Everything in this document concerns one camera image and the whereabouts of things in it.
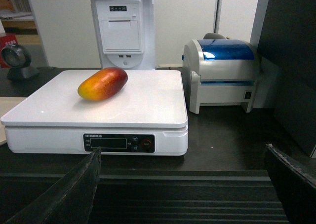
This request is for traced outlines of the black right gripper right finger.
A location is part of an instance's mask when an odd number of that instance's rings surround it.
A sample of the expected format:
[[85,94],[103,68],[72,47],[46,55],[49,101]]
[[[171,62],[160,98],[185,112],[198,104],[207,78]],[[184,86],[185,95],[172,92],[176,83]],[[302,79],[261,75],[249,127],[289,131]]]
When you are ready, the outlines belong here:
[[267,144],[264,164],[291,224],[316,222],[316,173]]

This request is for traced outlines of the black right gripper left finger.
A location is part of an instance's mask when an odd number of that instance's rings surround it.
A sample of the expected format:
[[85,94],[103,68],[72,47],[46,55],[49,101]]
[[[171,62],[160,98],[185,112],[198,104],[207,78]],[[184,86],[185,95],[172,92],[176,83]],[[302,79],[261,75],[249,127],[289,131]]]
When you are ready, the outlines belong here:
[[6,224],[86,224],[99,182],[101,148],[96,148]]

